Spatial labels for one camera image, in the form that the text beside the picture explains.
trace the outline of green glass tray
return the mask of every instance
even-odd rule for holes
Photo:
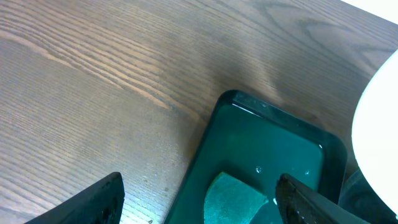
[[[164,223],[203,223],[206,191],[222,171],[269,199],[251,223],[282,223],[274,200],[281,174],[337,203],[346,160],[346,149],[334,135],[246,93],[227,91],[218,99]]]

